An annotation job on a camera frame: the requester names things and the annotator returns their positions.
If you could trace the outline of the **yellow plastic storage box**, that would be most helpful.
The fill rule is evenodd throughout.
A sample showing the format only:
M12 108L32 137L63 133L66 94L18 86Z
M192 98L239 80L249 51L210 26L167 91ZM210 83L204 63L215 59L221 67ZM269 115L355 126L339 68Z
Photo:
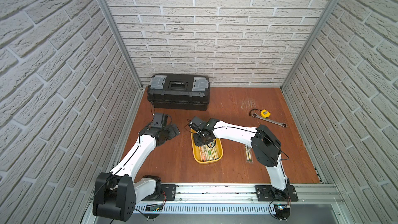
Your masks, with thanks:
M219 161L223 157L223 148L222 148L221 140L220 139L215 139L211 143L216 143L216 148L217 148L217 151L218 151L219 159L217 159L216 161L213 161L213 162L202 162L201 161L201 157L200 157L200 151L199 151L200 147L199 146L195 146L194 140L193 140L193 134L195 134L196 132L194 130L192 130L192 129L190 130L190 132L191 132L193 156L194 156L194 159L196 160L196 162L198 162L199 164L210 164L210 163L214 163L214 162Z

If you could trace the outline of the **chopsticks pair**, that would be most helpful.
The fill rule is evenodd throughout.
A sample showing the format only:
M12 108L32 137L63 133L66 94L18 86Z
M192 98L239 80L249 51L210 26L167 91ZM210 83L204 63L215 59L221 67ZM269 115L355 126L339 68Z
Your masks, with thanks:
M249 154L249 147L245 146L245 154L246 154L246 161L250 162L250 154Z
M250 163L253 163L253 158L252 158L252 149L247 146L247 161Z

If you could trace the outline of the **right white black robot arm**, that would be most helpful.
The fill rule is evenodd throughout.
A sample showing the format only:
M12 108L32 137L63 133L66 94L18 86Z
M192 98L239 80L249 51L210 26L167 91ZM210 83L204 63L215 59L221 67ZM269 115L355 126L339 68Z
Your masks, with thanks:
M213 118L204 121L198 117L194 117L188 126L196 132L193 135L196 146L207 145L215 139L226 139L252 148L257 161L267 169L272 198L279 201L288 199L290 180L282 165L281 142L268 127L243 127Z

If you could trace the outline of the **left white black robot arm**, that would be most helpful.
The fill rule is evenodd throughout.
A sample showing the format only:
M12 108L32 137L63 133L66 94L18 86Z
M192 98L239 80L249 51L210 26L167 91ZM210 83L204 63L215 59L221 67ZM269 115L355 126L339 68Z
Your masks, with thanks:
M145 126L128 154L110 172L101 173L95 181L92 214L126 222L136 204L148 196L161 194L161 179L147 176L139 182L134 179L149 154L166 141L178 136L176 124L162 127Z

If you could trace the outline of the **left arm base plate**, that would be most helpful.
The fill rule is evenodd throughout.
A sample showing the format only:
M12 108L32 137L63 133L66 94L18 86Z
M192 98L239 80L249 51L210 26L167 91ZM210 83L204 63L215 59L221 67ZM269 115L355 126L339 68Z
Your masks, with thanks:
M162 184L159 194L152 194L143 198L143 201L175 201L176 184Z

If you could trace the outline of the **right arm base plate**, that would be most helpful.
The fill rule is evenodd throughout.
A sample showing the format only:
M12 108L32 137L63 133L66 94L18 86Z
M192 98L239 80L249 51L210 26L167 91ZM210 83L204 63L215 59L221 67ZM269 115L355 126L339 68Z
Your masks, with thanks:
M298 202L296 189L293 185L287 185L285 190L278 190L271 185L255 185L257 199L259 202Z

